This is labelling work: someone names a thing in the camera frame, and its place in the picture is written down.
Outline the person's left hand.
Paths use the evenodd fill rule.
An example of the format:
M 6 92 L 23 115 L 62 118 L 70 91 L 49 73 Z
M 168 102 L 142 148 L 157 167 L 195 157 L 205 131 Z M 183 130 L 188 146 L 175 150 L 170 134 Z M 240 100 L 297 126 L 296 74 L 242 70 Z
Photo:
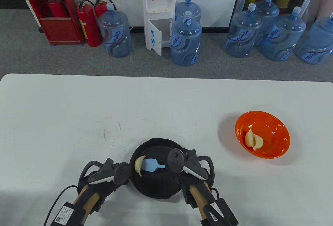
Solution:
M 98 200 L 88 213 L 99 211 L 107 196 L 128 184 L 130 173 L 130 166 L 126 162 L 114 163 L 110 158 L 105 163 L 90 161 L 80 174 L 76 189 L 79 196 L 74 204 L 83 208 L 90 198 L 98 195 Z

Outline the person's right hand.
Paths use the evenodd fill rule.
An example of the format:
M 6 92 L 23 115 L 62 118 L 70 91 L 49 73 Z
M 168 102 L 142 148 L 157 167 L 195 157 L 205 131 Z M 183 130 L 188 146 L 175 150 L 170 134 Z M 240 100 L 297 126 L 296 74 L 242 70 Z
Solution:
M 185 202 L 192 208 L 202 209 L 209 202 L 215 201 L 212 195 L 215 169 L 209 156 L 188 154 L 180 177 Z

